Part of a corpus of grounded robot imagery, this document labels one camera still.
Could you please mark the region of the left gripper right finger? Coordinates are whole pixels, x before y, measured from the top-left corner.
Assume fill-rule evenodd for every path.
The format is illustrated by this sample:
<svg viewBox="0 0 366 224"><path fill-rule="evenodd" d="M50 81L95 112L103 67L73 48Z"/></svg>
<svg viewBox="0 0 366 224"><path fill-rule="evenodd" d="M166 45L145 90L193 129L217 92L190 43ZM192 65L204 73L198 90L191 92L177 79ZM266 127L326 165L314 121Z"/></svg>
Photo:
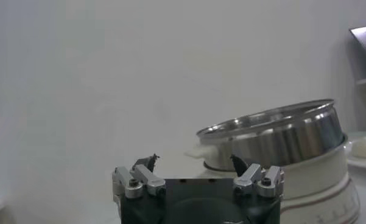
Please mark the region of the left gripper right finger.
<svg viewBox="0 0 366 224"><path fill-rule="evenodd" d="M248 164L234 154L230 158L237 173L233 187L239 189L243 195L254 193L265 198L283 196L285 180L281 167L270 166L265 169L260 164Z"/></svg>

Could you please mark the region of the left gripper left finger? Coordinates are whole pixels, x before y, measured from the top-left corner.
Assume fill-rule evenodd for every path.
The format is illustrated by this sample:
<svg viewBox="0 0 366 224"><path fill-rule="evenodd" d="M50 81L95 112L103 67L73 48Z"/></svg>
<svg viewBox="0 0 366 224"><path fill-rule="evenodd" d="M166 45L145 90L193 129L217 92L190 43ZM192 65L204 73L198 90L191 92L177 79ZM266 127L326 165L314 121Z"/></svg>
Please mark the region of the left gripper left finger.
<svg viewBox="0 0 366 224"><path fill-rule="evenodd" d="M122 196L128 199L141 198L145 192L153 197L166 195L166 180L153 174L158 155L138 159L131 169L116 167L112 173L114 199Z"/></svg>

